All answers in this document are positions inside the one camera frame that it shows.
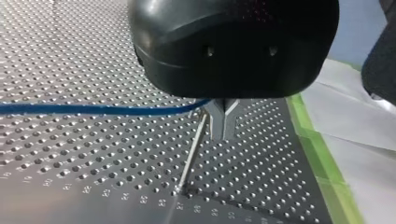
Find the green edge strip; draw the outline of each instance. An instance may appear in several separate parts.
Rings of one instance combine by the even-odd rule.
[[[341,171],[338,169],[323,137],[314,130],[300,94],[288,98],[294,129],[318,181],[334,224],[364,223]]]

